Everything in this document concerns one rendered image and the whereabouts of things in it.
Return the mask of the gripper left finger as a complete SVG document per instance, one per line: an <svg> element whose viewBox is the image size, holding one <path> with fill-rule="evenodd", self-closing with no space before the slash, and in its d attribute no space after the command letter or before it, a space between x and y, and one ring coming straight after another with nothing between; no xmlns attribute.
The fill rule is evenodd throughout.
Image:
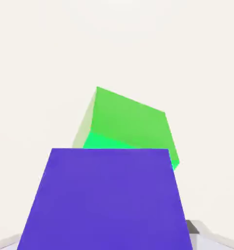
<svg viewBox="0 0 234 250"><path fill-rule="evenodd" d="M0 240L0 250L17 250L21 235L15 234Z"/></svg>

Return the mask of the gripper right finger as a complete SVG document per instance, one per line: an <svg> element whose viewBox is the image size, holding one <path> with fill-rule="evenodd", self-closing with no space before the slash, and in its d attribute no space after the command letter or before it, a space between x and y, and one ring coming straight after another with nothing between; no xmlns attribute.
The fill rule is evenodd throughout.
<svg viewBox="0 0 234 250"><path fill-rule="evenodd" d="M199 220L186 220L193 250L234 250L234 240L211 232Z"/></svg>

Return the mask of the small purple cube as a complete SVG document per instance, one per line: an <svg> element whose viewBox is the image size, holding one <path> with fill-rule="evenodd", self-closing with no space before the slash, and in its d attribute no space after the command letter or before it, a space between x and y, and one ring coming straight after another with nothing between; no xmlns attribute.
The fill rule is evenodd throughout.
<svg viewBox="0 0 234 250"><path fill-rule="evenodd" d="M17 250L192 250L168 150L52 149Z"/></svg>

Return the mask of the small green cube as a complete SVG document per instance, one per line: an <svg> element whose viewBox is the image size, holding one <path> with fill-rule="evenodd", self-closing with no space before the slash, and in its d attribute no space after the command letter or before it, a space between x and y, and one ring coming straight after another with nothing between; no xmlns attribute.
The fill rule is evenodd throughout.
<svg viewBox="0 0 234 250"><path fill-rule="evenodd" d="M168 149L173 168L179 156L165 112L96 87L73 148Z"/></svg>

